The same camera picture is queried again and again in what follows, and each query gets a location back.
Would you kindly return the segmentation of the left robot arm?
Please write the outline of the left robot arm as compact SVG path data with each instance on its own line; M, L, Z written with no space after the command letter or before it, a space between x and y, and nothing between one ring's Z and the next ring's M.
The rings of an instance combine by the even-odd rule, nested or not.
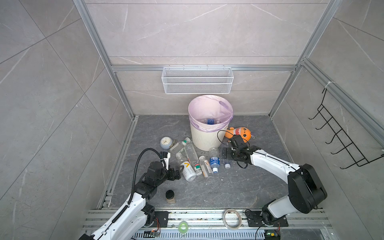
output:
M154 152L157 161L151 162L147 172L136 182L141 158L146 152ZM146 148L135 163L131 193L124 204L91 235L83 234L81 240L130 240L144 226L151 226L155 220L155 207L148 204L165 181L181 178L182 167L169 167L171 153Z

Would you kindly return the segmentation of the white bottle yellow label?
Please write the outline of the white bottle yellow label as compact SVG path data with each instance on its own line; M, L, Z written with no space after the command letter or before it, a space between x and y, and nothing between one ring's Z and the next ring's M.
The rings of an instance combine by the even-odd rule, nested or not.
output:
M192 165L186 161L181 164L182 174L187 182L192 182L196 178L196 173Z

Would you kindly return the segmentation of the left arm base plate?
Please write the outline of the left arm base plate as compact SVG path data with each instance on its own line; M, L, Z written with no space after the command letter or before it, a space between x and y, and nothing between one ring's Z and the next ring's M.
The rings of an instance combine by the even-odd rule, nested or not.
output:
M144 225L145 228L166 228L169 221L169 212L155 211L152 214L146 214L147 220Z

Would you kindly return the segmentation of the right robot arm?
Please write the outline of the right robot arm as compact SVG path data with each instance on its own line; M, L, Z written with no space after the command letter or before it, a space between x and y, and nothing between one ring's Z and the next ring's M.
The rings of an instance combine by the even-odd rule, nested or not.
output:
M328 197L324 185L311 165L284 161L257 146L250 146L240 135L234 135L228 142L234 161L244 162L246 166L260 167L288 185L287 196L273 200L262 208L263 224L272 226L278 219L297 211L308 214Z

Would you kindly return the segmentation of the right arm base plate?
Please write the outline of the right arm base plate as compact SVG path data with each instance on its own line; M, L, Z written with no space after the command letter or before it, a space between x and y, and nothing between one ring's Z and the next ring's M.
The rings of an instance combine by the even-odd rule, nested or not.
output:
M283 216L278 219L273 219L271 222L268 222L263 217L262 211L251 211L246 209L244 214L247 219L247 223L249 227L288 227L288 221L286 216Z

